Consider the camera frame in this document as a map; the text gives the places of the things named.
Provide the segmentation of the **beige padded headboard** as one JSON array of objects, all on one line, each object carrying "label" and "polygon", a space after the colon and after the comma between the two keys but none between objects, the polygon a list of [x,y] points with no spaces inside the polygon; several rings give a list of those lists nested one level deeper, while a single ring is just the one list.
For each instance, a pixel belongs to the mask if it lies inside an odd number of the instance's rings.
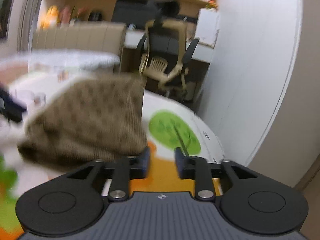
[{"label": "beige padded headboard", "polygon": [[126,25],[123,23],[78,23],[35,31],[31,48],[103,51],[121,57],[125,35]]}]

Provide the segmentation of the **black computer monitor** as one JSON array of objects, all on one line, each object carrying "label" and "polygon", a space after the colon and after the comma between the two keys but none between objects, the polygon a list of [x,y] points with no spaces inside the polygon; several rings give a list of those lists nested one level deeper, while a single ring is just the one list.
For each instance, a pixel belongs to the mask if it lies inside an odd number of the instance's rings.
[{"label": "black computer monitor", "polygon": [[111,21],[144,26],[157,15],[175,17],[179,12],[177,0],[117,0]]}]

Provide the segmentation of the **white wardrobe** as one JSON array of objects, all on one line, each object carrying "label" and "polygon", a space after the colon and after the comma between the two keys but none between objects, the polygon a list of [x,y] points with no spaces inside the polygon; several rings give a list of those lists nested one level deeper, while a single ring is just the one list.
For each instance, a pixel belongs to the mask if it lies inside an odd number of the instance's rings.
[{"label": "white wardrobe", "polygon": [[198,114],[228,159],[248,165],[295,64],[301,0],[218,0],[220,31]]}]

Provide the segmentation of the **white desk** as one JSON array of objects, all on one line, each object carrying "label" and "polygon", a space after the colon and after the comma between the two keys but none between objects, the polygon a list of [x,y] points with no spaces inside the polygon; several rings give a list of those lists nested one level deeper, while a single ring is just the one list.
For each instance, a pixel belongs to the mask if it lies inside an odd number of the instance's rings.
[{"label": "white desk", "polygon": [[[136,49],[143,35],[144,32],[141,30],[127,30],[125,35],[124,48]],[[161,42],[165,42],[165,44],[168,45],[167,49],[160,48],[162,52],[173,53],[174,55],[178,54],[178,40],[174,38],[163,37],[160,37],[159,40]],[[198,43],[194,50],[192,59],[206,63],[211,63],[213,58],[213,51],[214,49],[212,47]]]}]

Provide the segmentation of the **beige office chair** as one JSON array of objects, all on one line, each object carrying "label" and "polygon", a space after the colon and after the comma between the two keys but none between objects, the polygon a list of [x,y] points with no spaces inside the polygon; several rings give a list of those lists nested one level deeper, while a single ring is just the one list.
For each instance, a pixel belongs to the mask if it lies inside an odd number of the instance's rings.
[{"label": "beige office chair", "polygon": [[[162,52],[160,48],[167,49],[168,45],[161,42],[160,37],[178,40],[178,54]],[[147,90],[177,101],[185,99],[190,72],[188,64],[199,39],[193,39],[189,45],[186,41],[187,25],[182,20],[157,15],[146,22],[137,50],[140,55],[138,74],[146,78]]]}]

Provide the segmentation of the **yellow duck plush toy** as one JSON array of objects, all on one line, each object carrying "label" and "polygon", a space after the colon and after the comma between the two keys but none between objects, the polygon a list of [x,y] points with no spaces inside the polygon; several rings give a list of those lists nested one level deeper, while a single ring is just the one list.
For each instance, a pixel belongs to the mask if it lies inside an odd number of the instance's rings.
[{"label": "yellow duck plush toy", "polygon": [[59,22],[59,14],[60,11],[56,5],[52,5],[51,7],[49,7],[45,17],[41,21],[40,28],[47,29],[50,27],[57,26]]}]

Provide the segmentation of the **pink plush toy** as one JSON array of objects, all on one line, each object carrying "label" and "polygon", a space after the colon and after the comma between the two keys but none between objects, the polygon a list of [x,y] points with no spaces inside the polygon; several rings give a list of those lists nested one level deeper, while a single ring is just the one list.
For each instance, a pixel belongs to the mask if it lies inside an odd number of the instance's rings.
[{"label": "pink plush toy", "polygon": [[65,6],[60,13],[60,23],[61,25],[69,24],[71,20],[71,8],[70,6]]}]

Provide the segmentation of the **brown dotted corduroy garment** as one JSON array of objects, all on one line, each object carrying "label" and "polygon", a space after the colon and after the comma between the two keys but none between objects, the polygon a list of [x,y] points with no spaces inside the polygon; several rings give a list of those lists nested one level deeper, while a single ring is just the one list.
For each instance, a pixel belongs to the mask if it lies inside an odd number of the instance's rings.
[{"label": "brown dotted corduroy garment", "polygon": [[24,161],[67,170],[93,160],[140,155],[146,80],[135,74],[98,75],[72,84],[27,123],[17,149]]}]

